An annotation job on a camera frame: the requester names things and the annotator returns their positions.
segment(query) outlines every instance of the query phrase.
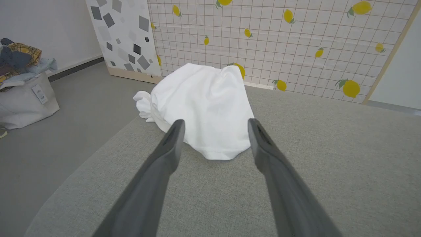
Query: gray upholstery fabric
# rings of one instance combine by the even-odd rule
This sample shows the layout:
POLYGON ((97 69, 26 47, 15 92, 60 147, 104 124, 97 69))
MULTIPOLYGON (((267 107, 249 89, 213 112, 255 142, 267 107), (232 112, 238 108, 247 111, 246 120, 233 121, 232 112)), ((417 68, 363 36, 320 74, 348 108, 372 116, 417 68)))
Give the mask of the gray upholstery fabric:
MULTIPOLYGON (((344 236, 421 235, 421 117, 246 90, 256 118, 344 236)), ((91 236, 163 135, 154 123, 134 119, 57 189, 26 235, 91 236)), ((274 235, 265 181, 251 151, 208 161, 184 144, 158 236, 274 235)))

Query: wooden frame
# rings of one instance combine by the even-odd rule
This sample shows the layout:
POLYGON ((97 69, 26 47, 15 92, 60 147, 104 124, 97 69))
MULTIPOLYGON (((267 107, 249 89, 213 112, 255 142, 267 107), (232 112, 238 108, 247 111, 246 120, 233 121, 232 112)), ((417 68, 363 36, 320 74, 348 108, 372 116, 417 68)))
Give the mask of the wooden frame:
POLYGON ((380 73, 378 74, 377 79, 374 81, 373 86, 370 88, 370 91, 368 92, 367 96, 365 97, 364 101, 362 102, 363 105, 367 104, 371 95, 373 94, 374 90, 376 89, 378 83, 380 82, 381 78, 383 77, 384 73, 386 72, 387 68, 389 67, 390 62, 392 61, 392 59, 395 56, 400 44, 402 43, 403 39, 405 38, 406 33, 408 33, 408 30, 411 27, 411 25, 412 25, 415 17, 417 16, 420 8, 421 8, 421 1, 418 1, 417 5, 415 5, 414 10, 412 11, 411 16, 408 19, 408 22, 406 23, 405 27, 403 28, 402 33, 400 34, 398 40, 396 41, 395 46, 393 47, 392 51, 390 52, 389 57, 387 58, 386 62, 384 63, 383 68, 381 69, 380 73))
POLYGON ((158 84, 162 80, 162 77, 152 76, 146 73, 127 71, 127 70, 123 70, 119 68, 112 68, 108 66, 107 66, 107 69, 110 75, 133 79, 137 81, 145 81, 145 82, 149 82, 153 84, 158 84))

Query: pile of clothes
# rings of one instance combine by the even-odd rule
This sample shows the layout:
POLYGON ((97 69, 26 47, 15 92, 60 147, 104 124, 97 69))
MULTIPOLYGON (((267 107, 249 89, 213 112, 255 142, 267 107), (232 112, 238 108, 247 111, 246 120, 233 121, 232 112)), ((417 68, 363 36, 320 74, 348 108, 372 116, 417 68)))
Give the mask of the pile of clothes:
POLYGON ((54 58, 41 58, 42 51, 7 38, 0 40, 0 92, 22 86, 46 70, 57 70, 54 58))

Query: grid pattern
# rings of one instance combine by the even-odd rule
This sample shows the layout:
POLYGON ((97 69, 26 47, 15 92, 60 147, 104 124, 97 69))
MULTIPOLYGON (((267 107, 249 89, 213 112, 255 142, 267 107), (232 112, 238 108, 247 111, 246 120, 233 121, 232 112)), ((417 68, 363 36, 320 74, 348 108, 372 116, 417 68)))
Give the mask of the grid pattern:
POLYGON ((366 1, 370 11, 348 18, 359 2, 233 0, 217 9, 216 0, 148 0, 148 7, 163 76, 186 63, 223 68, 234 62, 244 67, 247 82, 282 80, 289 92, 362 103, 417 0, 366 1), (182 16, 174 14, 174 5, 182 16), (293 24, 284 19, 286 10, 293 24), (315 57, 320 47, 323 54, 315 57), (355 98, 336 85, 345 79, 359 85, 355 98))

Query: laundry basket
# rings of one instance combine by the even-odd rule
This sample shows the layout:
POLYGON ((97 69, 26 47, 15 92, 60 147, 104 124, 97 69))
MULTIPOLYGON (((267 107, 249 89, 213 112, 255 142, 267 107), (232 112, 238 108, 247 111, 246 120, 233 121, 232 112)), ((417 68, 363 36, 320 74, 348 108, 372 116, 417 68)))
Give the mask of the laundry basket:
POLYGON ((22 128, 53 115, 60 109, 47 74, 40 73, 6 92, 0 92, 0 124, 22 128))

